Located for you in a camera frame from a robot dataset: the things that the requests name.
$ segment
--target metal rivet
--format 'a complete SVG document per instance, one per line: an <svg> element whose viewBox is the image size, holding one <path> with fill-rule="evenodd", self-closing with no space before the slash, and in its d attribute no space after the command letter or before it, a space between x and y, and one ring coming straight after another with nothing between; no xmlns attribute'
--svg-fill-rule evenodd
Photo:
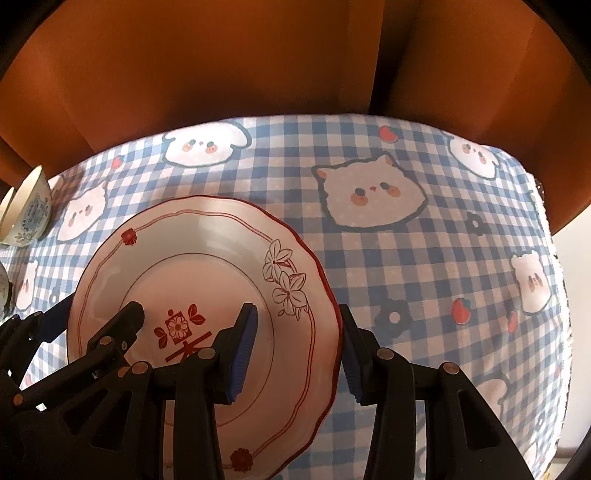
<svg viewBox="0 0 591 480"><path fill-rule="evenodd" d="M119 371L117 372L117 376L118 376L119 378L123 378L123 377L124 377L124 375L125 375L125 374L126 374L128 371L129 371L129 367L121 367L121 368L119 369Z"/></svg>
<svg viewBox="0 0 591 480"><path fill-rule="evenodd" d="M391 360L394 358L394 352L389 348L378 348L378 351L375 352L375 354L382 360Z"/></svg>
<svg viewBox="0 0 591 480"><path fill-rule="evenodd" d="M216 351L208 346L207 348L199 350L197 355L201 360L211 360L213 357L216 356Z"/></svg>
<svg viewBox="0 0 591 480"><path fill-rule="evenodd" d="M445 373L450 375L456 375L460 372L460 367L457 366L454 362L445 362L443 364L443 370Z"/></svg>
<svg viewBox="0 0 591 480"><path fill-rule="evenodd" d="M131 371L136 375L144 374L148 371L148 364L146 362L137 362L131 367Z"/></svg>

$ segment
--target table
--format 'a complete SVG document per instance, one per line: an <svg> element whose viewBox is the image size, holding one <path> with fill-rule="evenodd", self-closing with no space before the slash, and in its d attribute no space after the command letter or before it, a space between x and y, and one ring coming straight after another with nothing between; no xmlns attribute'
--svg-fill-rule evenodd
<svg viewBox="0 0 591 480"><path fill-rule="evenodd" d="M539 204L531 203L533 180L519 162L491 148L496 177L482 182L454 163L444 132L373 116L241 118L198 130L221 140L200 145L186 131L146 137L54 179L47 232L30 247L0 251L17 292L15 312L45 311L74 292L100 244L152 205L194 194L245 199L302 236L337 301L350 305L358 324L371 328L382 345L423 365L458 363L539 478L556 451L566 410L570 323L550 234ZM183 155L192 148L207 149L209 164L192 167L203 157ZM356 161L369 158L375 161ZM327 198L345 194L353 201L356 195L364 202L367 194L335 187L346 188L346 167L364 169L353 178L379 177L380 159L420 185L424 198L414 190L420 201L403 220L399 209L386 207L376 210L380 221L371 215L343 219L344 204ZM335 173L342 179L329 184L326 175ZM400 194L390 188L391 196ZM522 309L516 303L522 284L511 267L515 249L540 252L553 288L534 315L521 311L528 308L525 300ZM63 334L42 345L24 383L66 361ZM424 410L418 408L417 478L423 478ZM278 478L361 478L374 411L355 404L341 372L335 404L313 444Z"/></svg>

